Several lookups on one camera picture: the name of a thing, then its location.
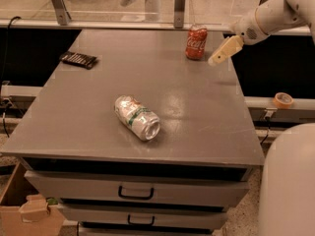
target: drawer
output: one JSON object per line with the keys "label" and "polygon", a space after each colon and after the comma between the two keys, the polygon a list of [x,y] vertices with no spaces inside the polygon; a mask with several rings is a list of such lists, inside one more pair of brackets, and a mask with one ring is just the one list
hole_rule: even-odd
{"label": "drawer", "polygon": [[108,224],[93,225],[92,228],[79,225],[79,236],[211,236],[210,230],[187,230],[158,228],[149,230],[147,228],[133,228],[124,226],[109,226]]}
{"label": "drawer", "polygon": [[214,230],[220,229],[227,221],[225,212],[75,204],[59,204],[58,208],[68,220],[138,227],[177,227]]}
{"label": "drawer", "polygon": [[28,171],[26,178],[45,197],[236,207],[246,182]]}

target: floor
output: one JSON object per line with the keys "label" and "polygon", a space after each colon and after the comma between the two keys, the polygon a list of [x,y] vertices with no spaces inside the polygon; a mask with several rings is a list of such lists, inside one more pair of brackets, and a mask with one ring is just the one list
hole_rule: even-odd
{"label": "floor", "polygon": [[[130,7],[121,7],[119,0],[64,0],[75,21],[128,22],[136,20],[145,11],[144,0],[137,0]],[[254,8],[259,0],[186,0],[185,22],[202,24],[228,24]],[[159,22],[172,23],[174,0],[160,1]],[[35,21],[55,20],[50,0],[0,0],[0,20],[21,16]],[[19,123],[19,119],[7,120],[9,132]],[[7,140],[0,125],[0,145]],[[14,164],[13,157],[0,157],[0,166]],[[250,191],[236,208],[228,211],[229,220],[215,236],[256,236],[261,169],[257,169],[249,180]],[[8,176],[0,176],[0,193],[8,181]],[[60,236],[70,236],[74,231],[62,231]]]}

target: silver can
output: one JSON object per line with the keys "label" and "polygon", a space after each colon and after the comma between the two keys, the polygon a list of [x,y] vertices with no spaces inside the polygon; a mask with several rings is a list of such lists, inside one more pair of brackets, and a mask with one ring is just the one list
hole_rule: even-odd
{"label": "silver can", "polygon": [[119,120],[142,141],[150,140],[158,134],[158,116],[133,96],[123,95],[117,98],[114,109]]}

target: gray tabletop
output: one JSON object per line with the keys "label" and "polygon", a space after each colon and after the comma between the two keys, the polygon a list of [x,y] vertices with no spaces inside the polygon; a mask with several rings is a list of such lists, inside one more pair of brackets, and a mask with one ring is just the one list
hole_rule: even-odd
{"label": "gray tabletop", "polygon": [[[59,64],[3,151],[16,156],[261,165],[264,156],[230,60],[207,59],[222,41],[209,32],[205,58],[185,56],[187,31],[83,30],[70,50],[97,56],[91,69]],[[133,94],[161,122],[140,141],[113,105]]]}

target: cardboard box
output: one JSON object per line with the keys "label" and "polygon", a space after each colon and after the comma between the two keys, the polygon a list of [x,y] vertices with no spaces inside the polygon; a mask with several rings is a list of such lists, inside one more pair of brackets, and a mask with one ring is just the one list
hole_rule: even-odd
{"label": "cardboard box", "polygon": [[4,236],[58,236],[65,220],[57,206],[46,199],[24,178],[19,163],[0,197]]}

